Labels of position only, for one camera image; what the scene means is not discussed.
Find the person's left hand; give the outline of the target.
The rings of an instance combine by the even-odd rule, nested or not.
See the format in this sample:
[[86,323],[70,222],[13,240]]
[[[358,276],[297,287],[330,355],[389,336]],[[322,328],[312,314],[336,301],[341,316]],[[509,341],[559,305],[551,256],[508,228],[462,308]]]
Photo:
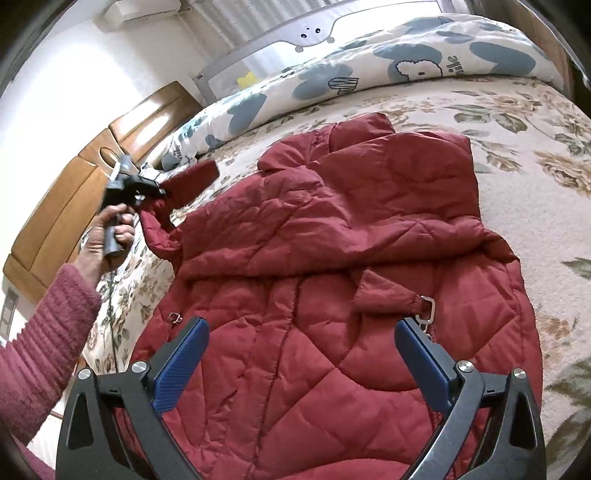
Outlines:
[[[86,283],[95,289],[106,272],[118,268],[124,261],[135,236],[134,210],[125,205],[111,205],[100,211],[90,224],[87,242],[74,261],[74,266]],[[123,249],[121,257],[106,260],[103,246],[107,225],[115,220],[114,239]]]

